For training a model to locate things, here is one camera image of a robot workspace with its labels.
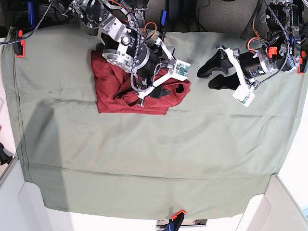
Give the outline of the red long-sleeve T-shirt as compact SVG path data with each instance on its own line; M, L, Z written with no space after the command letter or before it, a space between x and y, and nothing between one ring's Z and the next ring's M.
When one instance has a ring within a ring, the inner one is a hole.
M91 51L90 60L99 113L165 115L170 107L180 104L190 91L190 81L170 78L163 83L163 87L171 91L170 95L160 99L146 97L144 107L140 107L137 105L137 93L130 85L130 74L108 63L101 51ZM177 84L184 85L182 94L176 93Z

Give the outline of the green table cloth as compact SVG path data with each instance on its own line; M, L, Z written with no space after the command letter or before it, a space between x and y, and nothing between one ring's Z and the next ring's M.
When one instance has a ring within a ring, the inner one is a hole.
M211 90L198 69L216 45L243 49L230 34L174 33L166 43L191 64L190 92L166 115L101 114L90 52L79 28L39 29L1 66L17 155L46 207L122 218L222 218L244 212L279 172L301 122L308 77L279 73L249 107Z

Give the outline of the blue clamp top middle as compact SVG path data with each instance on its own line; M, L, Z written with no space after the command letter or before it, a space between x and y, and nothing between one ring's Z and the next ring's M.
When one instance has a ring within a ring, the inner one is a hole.
M167 10L162 10L158 27L158 31L161 33L165 32L166 18L167 18Z

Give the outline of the orange clamp right edge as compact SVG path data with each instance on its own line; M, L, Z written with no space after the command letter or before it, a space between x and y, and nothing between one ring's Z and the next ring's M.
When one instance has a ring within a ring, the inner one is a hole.
M299 58L299 66L297 68L297 73L299 75L304 75L308 70L308 53L305 50L301 51L301 57Z

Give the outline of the blue orange clamp bottom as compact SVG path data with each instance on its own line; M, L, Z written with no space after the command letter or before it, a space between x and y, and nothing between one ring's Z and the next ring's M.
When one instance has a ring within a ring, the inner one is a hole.
M185 215L186 211L183 209L175 213L169 220L169 223L166 225L164 231L178 231L184 221Z

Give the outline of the white bin bottom right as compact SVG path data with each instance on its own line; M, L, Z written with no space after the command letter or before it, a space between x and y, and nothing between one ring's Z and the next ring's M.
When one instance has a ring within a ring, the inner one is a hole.
M271 176L264 194L254 196L238 231L306 231L308 219L278 175Z

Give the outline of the white bin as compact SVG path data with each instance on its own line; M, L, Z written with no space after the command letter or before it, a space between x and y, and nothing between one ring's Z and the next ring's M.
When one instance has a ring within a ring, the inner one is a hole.
M306 231L308 219L278 175L271 176L264 194L254 196L238 231Z
M69 213L48 209L39 187L26 182L18 159L0 177L2 231L73 231Z

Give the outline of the orange black clamp left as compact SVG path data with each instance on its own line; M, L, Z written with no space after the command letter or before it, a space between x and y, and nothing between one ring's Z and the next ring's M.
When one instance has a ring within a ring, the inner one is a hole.
M23 32L20 29L14 28L11 31L11 36L12 39L16 40L16 39L21 39L23 36ZM19 41L13 44L13 50L14 53L16 55L16 57L25 57L26 54L26 46L25 46L25 41Z

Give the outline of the blue clamp top left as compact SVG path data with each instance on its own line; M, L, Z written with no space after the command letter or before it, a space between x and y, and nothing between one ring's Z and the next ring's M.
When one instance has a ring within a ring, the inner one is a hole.
M34 1L28 0L27 1L27 18L30 25L30 29L33 30L35 27L35 12L34 12Z

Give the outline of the black clamp left edge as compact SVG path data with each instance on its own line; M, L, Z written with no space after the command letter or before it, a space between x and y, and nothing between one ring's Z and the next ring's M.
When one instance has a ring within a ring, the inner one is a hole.
M4 146L0 143L0 165L9 164L12 161L13 157L8 156L4 151Z

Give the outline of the white bin bottom left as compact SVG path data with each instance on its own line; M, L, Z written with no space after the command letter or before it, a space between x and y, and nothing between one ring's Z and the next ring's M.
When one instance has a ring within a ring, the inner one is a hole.
M69 213L48 209L39 187L26 182L18 159L0 177L2 231L73 231Z

